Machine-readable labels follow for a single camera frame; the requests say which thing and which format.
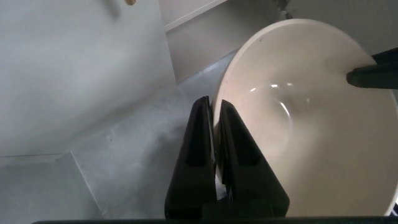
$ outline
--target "floor tile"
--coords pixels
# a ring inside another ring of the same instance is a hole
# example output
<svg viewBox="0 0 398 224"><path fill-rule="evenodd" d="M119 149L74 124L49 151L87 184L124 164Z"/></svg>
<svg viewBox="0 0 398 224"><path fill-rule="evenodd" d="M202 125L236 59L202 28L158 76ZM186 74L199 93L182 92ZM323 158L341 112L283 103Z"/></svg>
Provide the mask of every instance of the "floor tile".
<svg viewBox="0 0 398 224"><path fill-rule="evenodd" d="M71 154L0 168L0 223L102 218Z"/></svg>
<svg viewBox="0 0 398 224"><path fill-rule="evenodd" d="M210 100L212 100L213 96L216 94L218 86L220 85L225 70L236 52L237 50L231 52L218 62L210 65L179 84L185 96L191 103L206 95L210 96Z"/></svg>
<svg viewBox="0 0 398 224"><path fill-rule="evenodd" d="M177 90L73 152L105 217L164 217L191 106Z"/></svg>

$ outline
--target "black clamp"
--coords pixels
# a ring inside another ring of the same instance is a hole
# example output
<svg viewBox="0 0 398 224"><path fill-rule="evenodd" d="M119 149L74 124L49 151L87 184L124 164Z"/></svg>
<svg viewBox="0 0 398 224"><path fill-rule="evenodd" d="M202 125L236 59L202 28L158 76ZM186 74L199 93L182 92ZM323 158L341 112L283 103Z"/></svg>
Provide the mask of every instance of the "black clamp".
<svg viewBox="0 0 398 224"><path fill-rule="evenodd" d="M373 55L377 65L355 68L347 82L361 88L398 89L398 48Z"/></svg>
<svg viewBox="0 0 398 224"><path fill-rule="evenodd" d="M192 107L165 200L168 219L284 217L289 198L235 107L221 104L219 144L213 144L208 96ZM215 160L227 198L216 199Z"/></svg>

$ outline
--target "black object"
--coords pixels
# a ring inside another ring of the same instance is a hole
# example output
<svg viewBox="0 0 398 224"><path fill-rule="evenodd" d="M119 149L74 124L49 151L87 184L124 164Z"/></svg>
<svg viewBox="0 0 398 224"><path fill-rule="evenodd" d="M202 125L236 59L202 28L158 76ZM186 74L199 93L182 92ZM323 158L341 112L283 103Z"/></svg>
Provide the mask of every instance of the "black object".
<svg viewBox="0 0 398 224"><path fill-rule="evenodd" d="M210 111L207 96L192 106L165 200L166 218L198 219L204 204L217 201Z"/></svg>
<svg viewBox="0 0 398 224"><path fill-rule="evenodd" d="M221 104L216 155L211 146L213 122L208 96L192 107L184 142L165 201L169 219L284 217L289 198L245 127L235 107ZM216 201L217 157L228 198Z"/></svg>
<svg viewBox="0 0 398 224"><path fill-rule="evenodd" d="M34 224L397 224L396 217L266 218L240 220L77 220Z"/></svg>
<svg viewBox="0 0 398 224"><path fill-rule="evenodd" d="M390 213L391 217L398 217L398 205L395 203Z"/></svg>
<svg viewBox="0 0 398 224"><path fill-rule="evenodd" d="M347 82L361 88L398 89L398 48L373 55L377 65L355 68Z"/></svg>

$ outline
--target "white cabinet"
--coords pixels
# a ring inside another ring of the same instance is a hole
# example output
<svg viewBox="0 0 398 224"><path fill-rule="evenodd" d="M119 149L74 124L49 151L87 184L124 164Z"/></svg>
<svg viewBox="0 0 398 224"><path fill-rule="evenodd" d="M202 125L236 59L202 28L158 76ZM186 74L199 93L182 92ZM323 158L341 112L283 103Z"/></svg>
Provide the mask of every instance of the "white cabinet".
<svg viewBox="0 0 398 224"><path fill-rule="evenodd" d="M62 154L175 88L157 0L0 2L0 156Z"/></svg>

